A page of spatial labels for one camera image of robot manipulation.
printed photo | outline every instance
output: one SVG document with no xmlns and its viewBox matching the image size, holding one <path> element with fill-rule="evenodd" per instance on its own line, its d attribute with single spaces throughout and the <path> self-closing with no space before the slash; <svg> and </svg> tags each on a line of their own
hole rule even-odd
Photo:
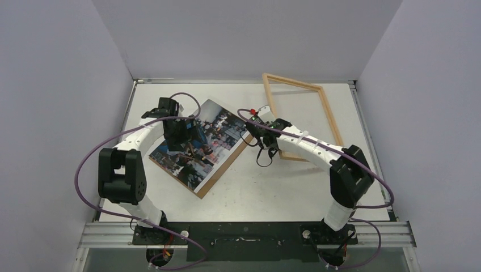
<svg viewBox="0 0 481 272">
<path fill-rule="evenodd" d="M 150 159 L 197 193 L 242 143 L 247 130 L 244 121 L 210 99 L 187 129 L 190 141 L 176 145 L 163 141 Z"/>
</svg>

white table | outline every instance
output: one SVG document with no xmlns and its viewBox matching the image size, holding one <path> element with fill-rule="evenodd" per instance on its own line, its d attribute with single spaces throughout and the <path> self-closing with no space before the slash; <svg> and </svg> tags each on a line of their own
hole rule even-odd
<svg viewBox="0 0 481 272">
<path fill-rule="evenodd" d="M 320 84 L 329 99 L 332 112 L 345 146 L 359 146 L 373 168 L 354 99 L 348 84 Z M 279 117 L 290 121 L 310 135 L 334 143 L 319 96 L 315 92 L 298 91 L 296 87 L 273 84 Z M 267 104 L 260 83 L 196 83 L 139 84 L 133 95 L 126 120 L 126 129 L 133 128 L 141 115 L 155 108 L 161 96 L 188 92 L 202 104 L 213 99 L 236 113 L 238 108 L 260 108 Z M 184 115 L 196 109 L 187 96 L 175 98 L 184 107 Z M 158 141 L 148 152 L 160 144 Z M 170 177 L 147 157 L 144 167 L 147 195 L 171 222 L 272 222 L 319 221 L 332 201 L 329 176 L 311 163 L 286 161 L 275 157 L 268 168 L 260 168 L 255 159 L 257 148 L 247 147 L 222 175 L 204 199 L 199 199 Z M 375 182 L 361 198 L 361 205 L 384 203 L 381 188 Z M 105 200 L 103 208 L 118 213 L 126 211 Z M 356 218 L 389 220 L 386 209 L 359 210 Z M 102 222 L 128 221 L 102 214 Z"/>
</svg>

purple cable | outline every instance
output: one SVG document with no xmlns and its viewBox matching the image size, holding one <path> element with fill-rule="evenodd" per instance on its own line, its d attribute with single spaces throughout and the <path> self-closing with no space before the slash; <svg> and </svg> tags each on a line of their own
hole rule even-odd
<svg viewBox="0 0 481 272">
<path fill-rule="evenodd" d="M 104 210 L 104 209 L 101 209 L 97 206 L 95 206 L 94 204 L 90 203 L 82 194 L 82 192 L 80 191 L 80 188 L 78 186 L 78 176 L 79 176 L 79 173 L 80 173 L 80 170 L 82 169 L 82 166 L 85 164 L 85 162 L 87 161 L 87 159 L 95 152 L 97 151 L 99 148 L 101 148 L 104 144 L 114 140 L 114 139 L 118 139 L 120 136 L 122 135 L 125 135 L 125 134 L 128 134 L 128 133 L 132 133 L 134 131 L 137 131 L 137 130 L 140 130 L 142 128 L 144 128 L 144 126 L 148 126 L 148 125 L 151 125 L 153 123 L 156 123 L 156 122 L 160 122 L 160 121 L 164 121 L 164 120 L 173 120 L 173 119 L 182 119 L 182 120 L 187 120 L 187 119 L 194 119 L 194 118 L 197 118 L 199 115 L 200 115 L 200 104 L 199 102 L 197 101 L 197 99 L 195 99 L 195 97 L 193 97 L 192 95 L 188 94 L 188 93 L 185 93 L 185 92 L 178 92 L 174 95 L 172 95 L 170 98 L 174 97 L 174 96 L 177 96 L 177 95 L 187 95 L 189 97 L 191 97 L 192 99 L 194 99 L 195 103 L 197 104 L 197 107 L 198 107 L 198 111 L 197 111 L 197 114 L 195 116 L 192 116 L 192 117 L 179 117 L 179 116 L 169 116 L 169 117 L 163 117 L 163 118 L 159 118 L 159 119 L 155 119 L 155 120 L 152 120 L 150 122 L 147 122 L 145 123 L 144 125 L 142 126 L 138 126 L 138 127 L 135 127 L 133 129 L 129 129 L 129 130 L 126 130 L 118 135 L 115 135 L 115 136 L 112 136 L 106 140 L 104 140 L 102 143 L 98 144 L 97 146 L 95 146 L 92 150 L 90 150 L 87 155 L 82 159 L 82 161 L 80 162 L 80 164 L 78 165 L 77 167 L 77 170 L 75 172 L 75 191 L 77 192 L 78 194 L 78 197 L 83 201 L 83 203 L 85 203 L 88 207 L 91 207 L 92 209 L 100 212 L 100 213 L 105 213 L 105 214 L 110 214 L 110 215 L 116 215 L 116 216 L 120 216 L 120 217 L 124 217 L 124 218 L 129 218 L 129 219 L 134 219 L 134 220 L 137 220 L 137 221 L 141 221 L 141 222 L 144 222 L 154 228 L 157 228 L 161 231 L 165 231 L 167 233 L 170 233 L 172 235 L 175 235 L 177 237 L 180 237 L 186 241 L 188 241 L 189 243 L 192 243 L 193 245 L 199 247 L 204 253 L 205 253 L 205 256 L 204 258 L 198 260 L 198 261 L 195 261 L 193 263 L 189 263 L 187 265 L 184 265 L 184 266 L 179 266 L 179 267 L 169 267 L 169 268 L 164 268 L 164 267 L 159 267 L 159 269 L 161 270 L 180 270 L 180 269 L 184 269 L 184 268 L 188 268 L 188 267 L 191 267 L 193 265 L 196 265 L 196 264 L 199 264 L 200 262 L 203 262 L 207 259 L 207 250 L 205 250 L 205 248 L 203 248 L 200 244 L 198 244 L 197 242 L 195 242 L 194 240 L 190 239 L 190 238 L 187 238 L 181 234 L 178 234 L 174 231 L 171 231 L 170 229 L 166 229 L 164 227 L 161 227 L 161 226 L 158 226 L 152 222 L 149 222 L 145 219 L 142 219 L 142 218 L 139 218 L 139 217 L 136 217 L 136 216 L 131 216 L 131 215 L 127 215 L 127 214 L 119 214 L 117 212 L 113 212 L 113 211 L 107 211 L 107 210 Z M 150 259 L 150 263 L 152 263 L 155 259 L 157 258 L 157 256 L 154 256 L 152 259 Z"/>
<path fill-rule="evenodd" d="M 261 125 L 259 123 L 256 123 L 256 122 L 253 122 L 247 118 L 245 118 L 244 116 L 242 116 L 241 112 L 249 112 L 250 113 L 250 110 L 248 109 L 238 109 L 237 110 L 237 114 L 239 115 L 239 117 L 241 119 L 243 119 L 244 121 L 250 123 L 250 124 L 253 124 L 255 126 L 258 126 L 260 128 L 263 128 L 263 129 L 267 129 L 267 130 L 270 130 L 270 131 L 273 131 L 275 133 L 280 133 L 280 134 L 283 134 L 283 135 L 286 135 L 286 136 L 289 136 L 289 137 L 294 137 L 294 138 L 299 138 L 299 136 L 295 135 L 295 134 L 292 134 L 292 133 L 288 133 L 288 132 L 284 132 L 282 130 L 279 130 L 279 129 L 273 129 L 271 127 L 268 127 L 268 126 L 264 126 L 264 125 Z M 325 150 L 329 150 L 331 152 L 334 152 L 336 154 L 339 154 L 341 155 L 342 157 L 345 157 L 346 159 L 352 161 L 353 163 L 355 163 L 356 165 L 358 165 L 359 167 L 361 167 L 364 171 L 366 171 L 367 173 L 369 173 L 371 176 L 373 176 L 375 179 L 377 179 L 379 181 L 379 183 L 382 184 L 382 186 L 384 186 L 384 188 L 386 188 L 387 192 L 389 193 L 389 202 L 384 204 L 384 205 L 376 205 L 376 206 L 362 206 L 362 205 L 359 205 L 359 206 L 356 206 L 354 207 L 354 209 L 380 209 L 380 208 L 386 208 L 386 207 L 389 207 L 389 206 L 392 206 L 393 203 L 394 203 L 394 193 L 393 191 L 391 190 L 391 188 L 389 186 L 387 186 L 386 182 L 384 182 L 384 180 L 379 177 L 376 173 L 374 173 L 371 169 L 369 169 L 367 166 L 365 166 L 364 164 L 360 163 L 359 161 L 357 161 L 356 159 L 354 159 L 353 157 L 339 151 L 339 150 L 336 150 L 334 148 L 331 148 L 329 146 L 326 146 L 325 144 L 321 144 L 321 143 L 318 143 L 312 139 L 309 139 L 309 138 L 302 138 L 303 141 L 308 141 L 310 143 L 313 143 L 313 144 L 317 144 L 318 146 L 322 147 L 323 149 Z"/>
<path fill-rule="evenodd" d="M 361 266 L 364 266 L 364 265 L 367 265 L 368 263 L 370 263 L 372 260 L 374 260 L 378 255 L 379 253 L 381 252 L 381 232 L 379 231 L 379 228 L 376 227 L 376 225 L 374 225 L 372 222 L 369 222 L 367 220 L 363 220 L 363 219 L 357 219 L 357 218 L 351 218 L 352 221 L 354 222 L 364 222 L 366 224 L 370 224 L 377 232 L 377 236 L 379 237 L 379 244 L 377 245 L 377 250 L 376 252 L 374 252 L 374 254 L 367 260 L 363 261 L 363 262 L 360 262 L 360 263 L 357 263 L 355 265 L 348 265 L 348 266 L 338 266 L 337 268 L 339 270 L 341 269 L 353 269 L 353 268 L 359 268 Z M 331 268 L 336 268 L 336 266 L 333 266 L 333 265 L 329 265 L 329 267 Z"/>
</svg>

